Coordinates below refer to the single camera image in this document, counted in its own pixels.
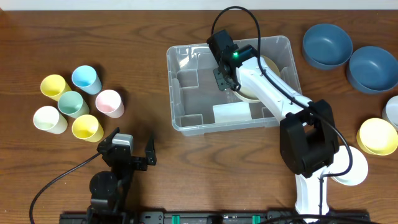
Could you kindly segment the beige large bowl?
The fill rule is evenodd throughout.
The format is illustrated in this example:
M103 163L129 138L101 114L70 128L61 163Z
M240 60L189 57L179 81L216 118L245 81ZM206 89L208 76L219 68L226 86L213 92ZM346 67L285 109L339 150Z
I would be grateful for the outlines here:
M268 67L278 76L280 77L280 72L277 67L277 65L268 57L261 55L261 57L265 60L266 64ZM233 92L236 97L238 97L240 100L248 102L248 103L259 103L260 100L258 97L248 88L241 87L239 91L234 91Z

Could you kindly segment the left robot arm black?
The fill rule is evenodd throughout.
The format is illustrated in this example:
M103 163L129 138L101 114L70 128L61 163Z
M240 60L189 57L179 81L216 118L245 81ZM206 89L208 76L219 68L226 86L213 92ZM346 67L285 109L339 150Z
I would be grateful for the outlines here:
M157 163L154 136L149 137L144 157L133 156L133 149L133 136L121 134L119 128L98 144L97 151L111 170L90 180L87 223L137 223L136 213L125 209L125 204L134 173Z

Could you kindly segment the clear plastic storage bin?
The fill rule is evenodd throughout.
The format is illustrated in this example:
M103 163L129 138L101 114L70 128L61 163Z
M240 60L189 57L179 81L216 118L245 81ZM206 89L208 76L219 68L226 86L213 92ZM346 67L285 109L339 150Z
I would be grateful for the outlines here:
M278 126L261 102L249 103L252 120L215 123L214 105L242 100L230 89L219 90L213 74L218 65L207 44L173 46L166 56L172 126L183 135Z

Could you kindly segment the yellow small bowl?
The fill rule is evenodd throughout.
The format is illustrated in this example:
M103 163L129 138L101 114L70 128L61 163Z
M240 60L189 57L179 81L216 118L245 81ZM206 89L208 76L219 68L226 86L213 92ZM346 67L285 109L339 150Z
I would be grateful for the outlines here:
M359 128L356 140L368 154L387 156L397 149L397 131L380 118L367 119Z

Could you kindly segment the dark blue bowl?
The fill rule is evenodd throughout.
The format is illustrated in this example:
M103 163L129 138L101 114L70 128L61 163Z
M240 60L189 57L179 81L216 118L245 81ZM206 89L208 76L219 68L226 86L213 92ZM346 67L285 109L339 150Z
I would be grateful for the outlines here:
M344 65L353 53L350 36L334 24L317 24L303 37L302 54L309 65L333 70Z
M380 47L361 47L352 54L346 77L362 93L387 92L397 86L397 59Z

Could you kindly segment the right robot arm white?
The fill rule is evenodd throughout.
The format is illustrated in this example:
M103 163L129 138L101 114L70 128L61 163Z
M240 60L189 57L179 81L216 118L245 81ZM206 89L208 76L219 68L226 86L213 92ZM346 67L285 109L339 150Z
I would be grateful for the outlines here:
M331 106L324 100L313 102L289 87L261 57L260 46L240 47L225 30L213 32L206 43L218 64L214 70L218 88L248 89L279 122L280 154L296 178L293 221L324 220L329 212L326 170L338 152Z

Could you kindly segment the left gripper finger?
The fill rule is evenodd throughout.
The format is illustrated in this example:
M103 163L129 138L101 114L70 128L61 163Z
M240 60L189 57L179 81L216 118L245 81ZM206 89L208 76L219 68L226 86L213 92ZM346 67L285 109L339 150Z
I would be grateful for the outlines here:
M120 128L117 127L109 136L107 136L106 138L104 138L99 144L98 147L99 148L112 148L113 143L113 137L115 137L115 135L117 135L117 133L120 132Z
M154 134L153 133L150 135L150 138L147 142L147 145L145 148L145 154L146 154L147 165L155 166L157 163L157 158L156 158L156 153L155 153L155 144L154 144Z

